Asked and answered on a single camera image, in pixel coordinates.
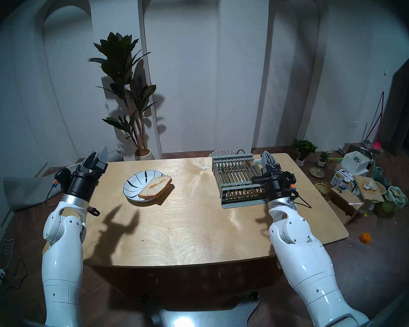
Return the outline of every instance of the bread slice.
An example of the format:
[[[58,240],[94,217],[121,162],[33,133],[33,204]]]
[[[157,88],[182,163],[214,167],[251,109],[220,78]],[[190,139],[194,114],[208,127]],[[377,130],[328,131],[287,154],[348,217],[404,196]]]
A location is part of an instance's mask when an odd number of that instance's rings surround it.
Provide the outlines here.
[[[138,194],[138,197],[143,199],[157,198],[164,193],[170,183],[170,176],[155,177],[147,184],[144,190]]]

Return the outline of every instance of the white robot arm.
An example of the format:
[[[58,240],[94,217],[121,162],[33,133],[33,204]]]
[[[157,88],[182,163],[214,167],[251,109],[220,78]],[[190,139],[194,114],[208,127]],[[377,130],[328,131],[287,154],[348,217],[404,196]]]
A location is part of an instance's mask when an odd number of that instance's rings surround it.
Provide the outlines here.
[[[43,255],[42,278],[46,299],[46,325],[77,327],[82,325],[79,313],[79,289],[82,281],[82,243],[86,234],[86,214],[100,213],[89,201],[107,167],[107,148],[96,156],[93,152],[73,173],[62,169],[55,174],[64,197],[47,218],[43,238],[50,247]],[[63,216],[70,208],[76,216]]]
[[[89,206],[89,201],[99,178],[106,171],[107,148],[97,156],[95,154],[89,155],[73,174],[63,169],[55,175],[64,197],[49,215],[43,231],[44,239],[50,242],[42,266],[47,326],[82,325],[78,299],[85,219],[87,212],[95,216],[100,214]],[[287,280],[304,300],[315,327],[365,324],[368,318],[345,302],[327,251],[297,212],[294,175],[283,172],[268,152],[262,155],[261,163],[264,175],[252,181],[263,184],[268,196],[269,213],[273,218],[269,238]],[[76,216],[63,216],[65,208],[71,208]]]
[[[368,322],[366,315],[345,302],[336,284],[332,260],[298,214],[295,176],[283,172],[266,151],[261,163],[264,176],[252,181],[263,184],[268,196],[273,218],[269,238],[283,273],[306,304],[315,327],[360,326]]]

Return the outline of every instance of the power strip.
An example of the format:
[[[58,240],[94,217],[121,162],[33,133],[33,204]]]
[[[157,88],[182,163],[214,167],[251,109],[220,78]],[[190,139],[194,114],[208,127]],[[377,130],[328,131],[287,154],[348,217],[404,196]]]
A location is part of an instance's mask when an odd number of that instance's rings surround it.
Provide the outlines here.
[[[2,285],[2,279],[5,276],[5,271],[3,269],[0,269],[0,285]]]

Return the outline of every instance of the plastic bag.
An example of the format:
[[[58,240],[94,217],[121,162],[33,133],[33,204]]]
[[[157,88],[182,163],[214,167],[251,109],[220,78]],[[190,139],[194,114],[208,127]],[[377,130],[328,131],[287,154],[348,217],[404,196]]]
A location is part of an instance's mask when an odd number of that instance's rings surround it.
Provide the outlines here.
[[[391,202],[394,202],[396,206],[399,208],[403,208],[406,203],[407,203],[407,197],[406,195],[401,191],[401,189],[398,186],[391,186],[387,189],[386,194],[384,197]]]

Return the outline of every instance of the grill rack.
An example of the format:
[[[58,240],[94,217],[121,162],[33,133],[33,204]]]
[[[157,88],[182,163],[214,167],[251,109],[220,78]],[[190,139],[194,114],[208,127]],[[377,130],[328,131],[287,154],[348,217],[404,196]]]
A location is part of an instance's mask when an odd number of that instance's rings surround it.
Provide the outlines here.
[[[221,206],[234,208],[267,203],[265,190],[251,177],[262,176],[252,154],[212,157],[212,172],[220,190]]]

